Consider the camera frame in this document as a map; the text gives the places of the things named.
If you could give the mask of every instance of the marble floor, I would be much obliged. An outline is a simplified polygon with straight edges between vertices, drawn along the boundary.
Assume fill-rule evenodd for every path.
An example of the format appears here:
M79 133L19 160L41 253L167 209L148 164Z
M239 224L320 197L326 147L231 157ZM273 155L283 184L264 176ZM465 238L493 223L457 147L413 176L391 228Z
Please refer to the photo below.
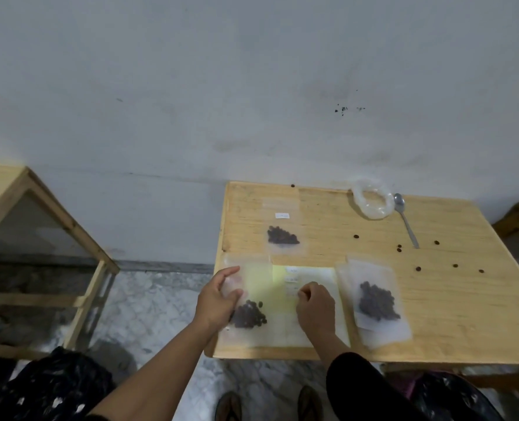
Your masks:
M70 268L0 266L0 291L81 294L92 271ZM79 346L123 381L158 352L193 318L199 290L208 275L121 272L103 289ZM0 342L50 351L62 343L73 310L0 308ZM218 398L228 390L242 396L245 420L296 419L304 384L319 391L325 419L335 420L318 362L218 360L201 356L174 420L213 419ZM519 399L485 391L509 420L519 421Z

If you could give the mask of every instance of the sandal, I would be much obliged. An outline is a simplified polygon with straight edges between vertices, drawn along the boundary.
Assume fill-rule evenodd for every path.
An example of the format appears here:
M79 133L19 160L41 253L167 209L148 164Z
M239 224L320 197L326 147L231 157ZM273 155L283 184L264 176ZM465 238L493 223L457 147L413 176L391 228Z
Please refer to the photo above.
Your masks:
M214 421L242 421L242 401L235 392L224 393L217 403Z
M310 386L304 386L298 396L299 421L323 421L324 410L318 393Z

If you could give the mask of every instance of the spoon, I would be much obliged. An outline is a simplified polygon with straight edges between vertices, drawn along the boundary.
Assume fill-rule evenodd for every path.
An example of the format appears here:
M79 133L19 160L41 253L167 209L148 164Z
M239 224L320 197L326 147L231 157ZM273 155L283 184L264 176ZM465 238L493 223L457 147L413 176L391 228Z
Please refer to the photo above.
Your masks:
M405 201L404 201L403 196L401 194L395 194L394 203L395 203L394 208L396 209L396 211L398 213L400 213L402 219L404 219L404 223L405 223L406 229L408 230L409 237L411 239L411 243L413 244L414 247L416 247L418 249L419 244L417 243L417 239L415 238L415 235L413 234L411 227L409 226L408 219L406 219L404 216Z

